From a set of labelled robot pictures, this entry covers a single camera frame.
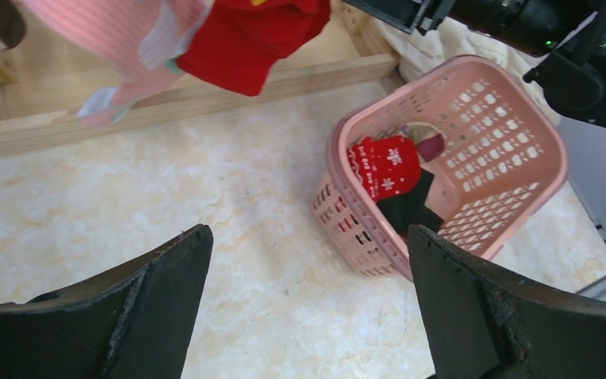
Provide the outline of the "striped maroon purple sock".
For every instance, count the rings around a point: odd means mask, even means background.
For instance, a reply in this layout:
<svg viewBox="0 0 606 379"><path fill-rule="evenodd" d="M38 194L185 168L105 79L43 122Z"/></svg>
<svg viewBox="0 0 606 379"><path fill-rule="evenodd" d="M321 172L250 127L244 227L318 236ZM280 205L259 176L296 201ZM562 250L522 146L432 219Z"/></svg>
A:
<svg viewBox="0 0 606 379"><path fill-rule="evenodd" d="M401 132L416 146L422 162L427 163L440 156L446 148L443 133L428 122L408 122L401 126Z"/></svg>

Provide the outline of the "red patterned sock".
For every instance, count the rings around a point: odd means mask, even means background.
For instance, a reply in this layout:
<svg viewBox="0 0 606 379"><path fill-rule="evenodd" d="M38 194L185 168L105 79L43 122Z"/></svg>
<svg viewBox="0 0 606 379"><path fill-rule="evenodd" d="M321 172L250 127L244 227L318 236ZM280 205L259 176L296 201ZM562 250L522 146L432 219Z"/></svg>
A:
<svg viewBox="0 0 606 379"><path fill-rule="evenodd" d="M346 154L352 172L375 202L411 191L422 176L416 145L404 136L366 137Z"/></svg>

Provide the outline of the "red plain sock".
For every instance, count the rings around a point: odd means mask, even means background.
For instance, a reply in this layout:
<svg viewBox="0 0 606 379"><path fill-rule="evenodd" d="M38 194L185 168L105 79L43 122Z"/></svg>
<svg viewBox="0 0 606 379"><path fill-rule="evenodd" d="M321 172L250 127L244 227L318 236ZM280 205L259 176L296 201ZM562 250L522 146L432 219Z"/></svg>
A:
<svg viewBox="0 0 606 379"><path fill-rule="evenodd" d="M215 1L177 59L186 73L244 96L258 96L272 66L318 36L329 1Z"/></svg>

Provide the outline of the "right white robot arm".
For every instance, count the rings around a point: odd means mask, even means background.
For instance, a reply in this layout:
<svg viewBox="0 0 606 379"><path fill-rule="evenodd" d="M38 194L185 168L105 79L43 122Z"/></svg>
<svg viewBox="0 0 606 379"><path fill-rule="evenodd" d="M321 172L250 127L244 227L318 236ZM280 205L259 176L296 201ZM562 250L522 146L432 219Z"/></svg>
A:
<svg viewBox="0 0 606 379"><path fill-rule="evenodd" d="M523 75L558 114L606 129L606 0L364 1L350 5L401 32L447 18L541 62Z"/></svg>

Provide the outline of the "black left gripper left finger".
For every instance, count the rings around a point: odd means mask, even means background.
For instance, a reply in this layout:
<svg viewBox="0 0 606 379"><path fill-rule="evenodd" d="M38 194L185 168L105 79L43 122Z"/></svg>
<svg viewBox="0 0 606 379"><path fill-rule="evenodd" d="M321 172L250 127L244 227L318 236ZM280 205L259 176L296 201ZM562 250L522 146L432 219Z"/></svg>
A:
<svg viewBox="0 0 606 379"><path fill-rule="evenodd" d="M0 378L179 378L212 247L199 224L86 280L0 304Z"/></svg>

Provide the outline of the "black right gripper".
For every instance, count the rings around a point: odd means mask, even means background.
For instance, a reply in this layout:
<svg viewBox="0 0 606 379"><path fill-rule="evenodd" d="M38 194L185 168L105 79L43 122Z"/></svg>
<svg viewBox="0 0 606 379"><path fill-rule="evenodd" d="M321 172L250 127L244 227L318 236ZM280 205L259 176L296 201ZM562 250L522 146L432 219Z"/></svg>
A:
<svg viewBox="0 0 606 379"><path fill-rule="evenodd" d="M511 0L345 0L345 3L408 34L436 30L448 17L471 28L503 28L523 9L522 1Z"/></svg>

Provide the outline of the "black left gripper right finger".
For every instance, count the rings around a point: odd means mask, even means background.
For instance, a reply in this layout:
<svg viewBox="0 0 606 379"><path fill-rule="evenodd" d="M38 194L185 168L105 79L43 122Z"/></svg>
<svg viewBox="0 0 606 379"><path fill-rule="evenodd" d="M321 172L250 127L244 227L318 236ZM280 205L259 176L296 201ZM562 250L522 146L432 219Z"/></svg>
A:
<svg viewBox="0 0 606 379"><path fill-rule="evenodd" d="M436 378L606 378L606 301L561 291L421 226L413 283Z"/></svg>

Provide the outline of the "pink plastic laundry basket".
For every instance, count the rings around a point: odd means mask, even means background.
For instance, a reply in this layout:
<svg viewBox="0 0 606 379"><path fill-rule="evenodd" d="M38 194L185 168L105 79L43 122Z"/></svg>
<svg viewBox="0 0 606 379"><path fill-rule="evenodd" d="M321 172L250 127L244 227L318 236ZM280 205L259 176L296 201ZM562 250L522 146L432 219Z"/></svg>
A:
<svg viewBox="0 0 606 379"><path fill-rule="evenodd" d="M346 151L366 137L392 137L409 122L443 134L430 204L440 235L486 260L564 184L568 158L556 128L494 62L462 55L349 113L327 141L327 167L312 213L345 262L364 276L411 280L406 241L351 170Z"/></svg>

